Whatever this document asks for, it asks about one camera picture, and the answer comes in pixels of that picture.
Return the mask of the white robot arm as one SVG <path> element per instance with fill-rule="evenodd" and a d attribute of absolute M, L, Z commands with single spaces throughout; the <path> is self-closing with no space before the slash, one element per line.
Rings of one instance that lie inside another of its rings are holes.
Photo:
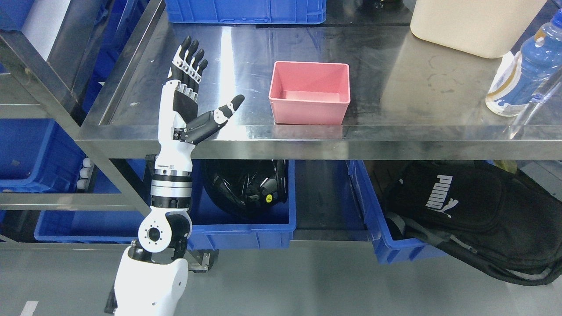
<path fill-rule="evenodd" d="M 162 85 L 150 212 L 121 256 L 104 312 L 113 316 L 172 316 L 184 294 L 185 259 L 193 230 L 190 218 L 195 146 L 223 128 L 244 102 L 239 94 L 215 110 L 198 114 L 199 85 L 208 62 L 199 42 L 178 46 Z"/>

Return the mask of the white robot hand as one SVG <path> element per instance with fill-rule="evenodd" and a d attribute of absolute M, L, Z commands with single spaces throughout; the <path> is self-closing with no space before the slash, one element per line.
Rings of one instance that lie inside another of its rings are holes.
<path fill-rule="evenodd" d="M 192 90 L 199 92 L 203 70 L 208 66 L 208 60 L 203 59 L 204 50 L 197 52 L 198 47 L 199 41 L 191 40 L 191 36 L 183 40 L 170 68 L 170 78 L 179 81 L 167 81 L 162 86 L 157 136 L 161 149 L 155 161 L 156 172 L 192 172 L 194 145 L 221 130 L 245 100 L 239 94 L 228 104 L 198 116 Z M 195 70 L 198 81 L 185 72 L 188 64 Z"/>

